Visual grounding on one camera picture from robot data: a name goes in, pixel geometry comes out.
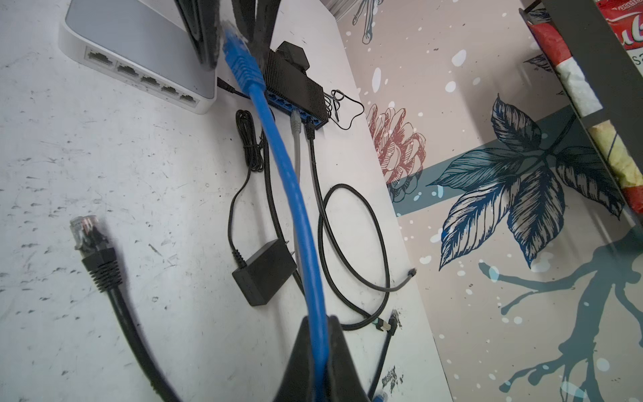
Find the power adapter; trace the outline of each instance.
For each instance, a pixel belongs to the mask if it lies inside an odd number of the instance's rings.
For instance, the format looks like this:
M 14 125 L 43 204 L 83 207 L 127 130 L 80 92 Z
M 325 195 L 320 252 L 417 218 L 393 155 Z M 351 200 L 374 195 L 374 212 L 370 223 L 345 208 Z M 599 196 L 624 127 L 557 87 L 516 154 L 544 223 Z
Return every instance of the power adapter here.
M 246 266 L 237 268 L 232 277 L 251 306 L 263 306 L 296 269 L 297 265 L 285 241 L 275 239 L 250 257 Z

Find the wall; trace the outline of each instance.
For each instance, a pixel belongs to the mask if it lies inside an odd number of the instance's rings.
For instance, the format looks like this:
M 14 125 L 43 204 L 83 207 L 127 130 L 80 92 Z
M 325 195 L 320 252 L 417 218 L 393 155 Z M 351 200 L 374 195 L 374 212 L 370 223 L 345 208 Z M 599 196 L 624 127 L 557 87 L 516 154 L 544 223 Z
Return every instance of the wall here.
M 426 336 L 454 400 L 638 402 L 643 233 L 518 7 L 362 0 L 338 23 Z

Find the leaf illustration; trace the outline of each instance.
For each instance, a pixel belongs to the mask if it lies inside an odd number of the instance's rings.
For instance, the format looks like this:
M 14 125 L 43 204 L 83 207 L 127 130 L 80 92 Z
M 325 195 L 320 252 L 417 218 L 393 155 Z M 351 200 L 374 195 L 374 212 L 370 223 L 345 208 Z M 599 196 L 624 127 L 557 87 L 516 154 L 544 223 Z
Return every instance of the leaf illustration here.
M 569 147 L 556 155 L 556 172 L 564 184 L 620 216 L 623 198 L 591 147 Z
M 481 185 L 517 173 L 521 154 L 502 148 L 475 149 L 449 164 L 449 167 L 430 185 L 473 190 Z
M 540 146 L 538 124 L 517 107 L 502 102 L 499 95 L 493 104 L 491 124 L 496 137 L 516 152 L 536 151 Z
M 460 197 L 444 221 L 440 269 L 477 249 L 491 236 L 513 205 L 519 188 L 518 176 L 505 176 Z
M 554 70 L 552 70 L 551 66 L 549 65 L 549 61 L 547 61 L 547 58 L 545 57 L 544 54 L 538 55 L 536 57 L 532 57 L 529 60 L 525 60 L 524 63 L 531 63 L 536 67 L 540 67 L 541 69 L 548 71 L 550 73 L 554 72 Z
M 549 23 L 552 20 L 552 18 L 549 16 L 549 12 L 544 8 L 530 11 L 529 17 L 531 17 L 531 21 L 534 24 Z
M 538 252 L 560 233 L 564 212 L 563 187 L 546 165 L 520 183 L 507 224 L 530 267 Z

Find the router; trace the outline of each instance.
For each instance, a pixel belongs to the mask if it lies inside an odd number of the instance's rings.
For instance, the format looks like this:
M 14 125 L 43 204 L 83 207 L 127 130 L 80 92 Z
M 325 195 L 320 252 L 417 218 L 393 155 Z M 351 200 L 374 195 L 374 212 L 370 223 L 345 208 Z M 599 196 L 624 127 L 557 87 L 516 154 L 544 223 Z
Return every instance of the router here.
M 216 99 L 216 69 L 190 35 L 141 1 L 72 0 L 58 42 L 72 60 L 191 112 Z

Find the gray top panel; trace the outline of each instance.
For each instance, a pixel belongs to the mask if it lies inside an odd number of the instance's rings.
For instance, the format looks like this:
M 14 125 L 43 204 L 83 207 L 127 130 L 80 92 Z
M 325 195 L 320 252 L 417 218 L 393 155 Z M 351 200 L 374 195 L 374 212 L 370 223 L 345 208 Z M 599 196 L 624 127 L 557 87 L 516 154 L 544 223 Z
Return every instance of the gray top panel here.
M 138 0 L 72 0 L 65 21 L 123 58 L 214 97 L 215 73 L 201 67 L 188 34 Z

